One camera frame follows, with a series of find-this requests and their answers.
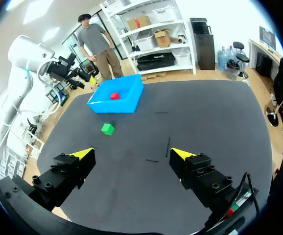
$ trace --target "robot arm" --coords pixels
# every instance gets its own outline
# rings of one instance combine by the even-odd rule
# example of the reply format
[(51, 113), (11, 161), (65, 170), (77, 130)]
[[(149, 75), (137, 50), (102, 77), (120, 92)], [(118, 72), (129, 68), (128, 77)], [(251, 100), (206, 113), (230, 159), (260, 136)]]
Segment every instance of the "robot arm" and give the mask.
[[(45, 83), (46, 86), (50, 85), (41, 78), (46, 73), (58, 81), (67, 82), (74, 88), (84, 88), (84, 84), (73, 80), (75, 76), (80, 76), (84, 81), (89, 81), (90, 74), (81, 72), (78, 69), (71, 69), (76, 58), (74, 54), (71, 54), (68, 59), (63, 57), (56, 59), (54, 54), (53, 50), (24, 35), (19, 36), (12, 43), (8, 53), (8, 59), (12, 63), (8, 95), (0, 108), (0, 160), (3, 160), (5, 156), (4, 147), (6, 146), (10, 128), (17, 115), (24, 112), (20, 110), (20, 105), (32, 89), (33, 78), (31, 72), (36, 73), (38, 79)], [(59, 93), (54, 88), (52, 89), (58, 97), (59, 104), (56, 110), (44, 115), (55, 113), (61, 104)]]

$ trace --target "bar stool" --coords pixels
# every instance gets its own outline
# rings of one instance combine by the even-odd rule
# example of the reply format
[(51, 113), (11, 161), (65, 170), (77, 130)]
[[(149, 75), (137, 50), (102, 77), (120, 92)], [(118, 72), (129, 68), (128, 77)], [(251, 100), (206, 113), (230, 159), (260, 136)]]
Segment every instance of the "bar stool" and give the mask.
[(248, 78), (248, 74), (244, 71), (244, 63), (249, 63), (249, 58), (243, 54), (236, 54), (236, 58), (241, 61), (239, 76)]

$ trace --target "white desk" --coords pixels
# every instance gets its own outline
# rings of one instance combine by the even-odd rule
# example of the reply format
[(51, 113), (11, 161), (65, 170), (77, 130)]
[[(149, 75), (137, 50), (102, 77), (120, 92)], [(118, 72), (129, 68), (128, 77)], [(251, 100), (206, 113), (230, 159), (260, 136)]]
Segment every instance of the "white desk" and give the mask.
[(260, 42), (249, 39), (249, 67), (255, 69), (257, 64), (257, 53), (263, 53), (272, 59), (271, 78), (274, 80), (279, 71), (281, 58), (276, 53), (271, 53), (268, 48)]

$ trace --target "blue plastic tray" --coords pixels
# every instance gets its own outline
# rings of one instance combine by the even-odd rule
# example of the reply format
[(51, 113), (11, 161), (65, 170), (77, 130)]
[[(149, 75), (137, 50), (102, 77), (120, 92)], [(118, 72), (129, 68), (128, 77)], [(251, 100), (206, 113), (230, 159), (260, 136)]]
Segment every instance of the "blue plastic tray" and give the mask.
[[(105, 81), (88, 100), (87, 104), (95, 113), (134, 113), (143, 91), (140, 74)], [(120, 99), (112, 100), (117, 92)]]

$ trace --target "red cube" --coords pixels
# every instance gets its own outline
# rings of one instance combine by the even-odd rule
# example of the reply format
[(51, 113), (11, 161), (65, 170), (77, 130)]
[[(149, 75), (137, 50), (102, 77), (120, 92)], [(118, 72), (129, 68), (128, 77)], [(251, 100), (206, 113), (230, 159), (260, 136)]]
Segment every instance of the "red cube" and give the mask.
[(120, 99), (120, 95), (117, 93), (117, 92), (114, 92), (112, 95), (111, 95), (111, 99), (115, 100), (115, 99)]

